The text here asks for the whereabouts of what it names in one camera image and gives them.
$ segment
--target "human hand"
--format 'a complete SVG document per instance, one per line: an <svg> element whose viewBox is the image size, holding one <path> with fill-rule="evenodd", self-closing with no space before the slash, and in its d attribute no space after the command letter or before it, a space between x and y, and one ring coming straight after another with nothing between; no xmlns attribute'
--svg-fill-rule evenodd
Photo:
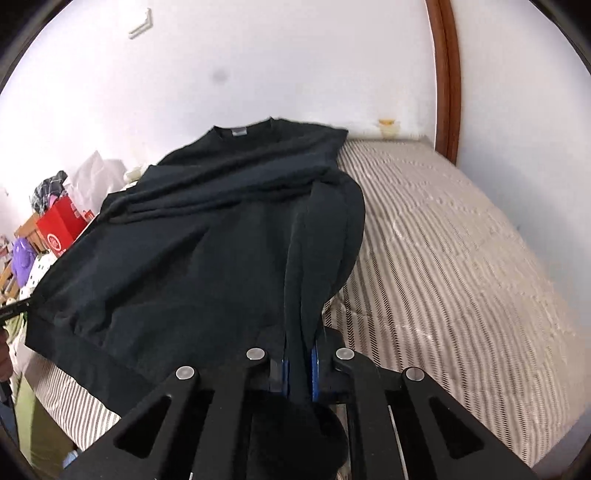
<svg viewBox="0 0 591 480"><path fill-rule="evenodd" d="M12 375L12 361L8 353L8 332L0 328L0 382L9 380Z"/></svg>

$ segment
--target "white wall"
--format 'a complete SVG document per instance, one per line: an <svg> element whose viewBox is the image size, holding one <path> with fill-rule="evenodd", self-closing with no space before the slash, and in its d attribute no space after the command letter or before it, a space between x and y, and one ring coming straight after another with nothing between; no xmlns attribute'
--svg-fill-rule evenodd
<svg viewBox="0 0 591 480"><path fill-rule="evenodd" d="M9 239L14 237L15 230L22 223L16 211L6 188L0 184L0 235L6 235Z"/></svg>
<svg viewBox="0 0 591 480"><path fill-rule="evenodd" d="M127 32L153 10L154 27ZM213 124L269 116L434 139L422 0L74 0L0 95L2 181L23 219L43 178L94 150L156 162Z"/></svg>
<svg viewBox="0 0 591 480"><path fill-rule="evenodd" d="M590 327L591 76L528 0L453 0L453 8L463 81L458 165ZM560 473L569 455L547 462L545 473Z"/></svg>

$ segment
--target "mattress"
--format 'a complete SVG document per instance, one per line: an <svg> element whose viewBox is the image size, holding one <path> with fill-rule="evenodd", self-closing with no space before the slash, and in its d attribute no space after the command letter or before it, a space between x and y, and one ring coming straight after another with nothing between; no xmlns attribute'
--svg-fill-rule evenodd
<svg viewBox="0 0 591 480"><path fill-rule="evenodd" d="M422 367L534 465L584 412L588 391L582 338L543 267L428 146L348 141L339 164L363 190L366 223L325 324L381 367ZM79 448L119 420L51 362L23 355L37 397Z"/></svg>

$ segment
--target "black sweatshirt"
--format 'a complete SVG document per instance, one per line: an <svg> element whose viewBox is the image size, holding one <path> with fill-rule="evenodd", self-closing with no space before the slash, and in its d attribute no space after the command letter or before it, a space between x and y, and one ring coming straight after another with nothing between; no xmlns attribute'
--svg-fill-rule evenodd
<svg viewBox="0 0 591 480"><path fill-rule="evenodd" d="M26 344L120 415L177 367L254 346L289 359L289 400L311 405L322 307L363 235L361 190L336 164L346 134L269 119L170 153L45 275Z"/></svg>

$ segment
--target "red bag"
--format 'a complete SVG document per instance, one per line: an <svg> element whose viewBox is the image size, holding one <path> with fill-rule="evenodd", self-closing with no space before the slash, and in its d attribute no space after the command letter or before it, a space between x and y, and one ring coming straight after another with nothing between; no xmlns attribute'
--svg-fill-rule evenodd
<svg viewBox="0 0 591 480"><path fill-rule="evenodd" d="M56 200L37 221L37 228L57 257L74 243L86 225L86 220L67 195Z"/></svg>

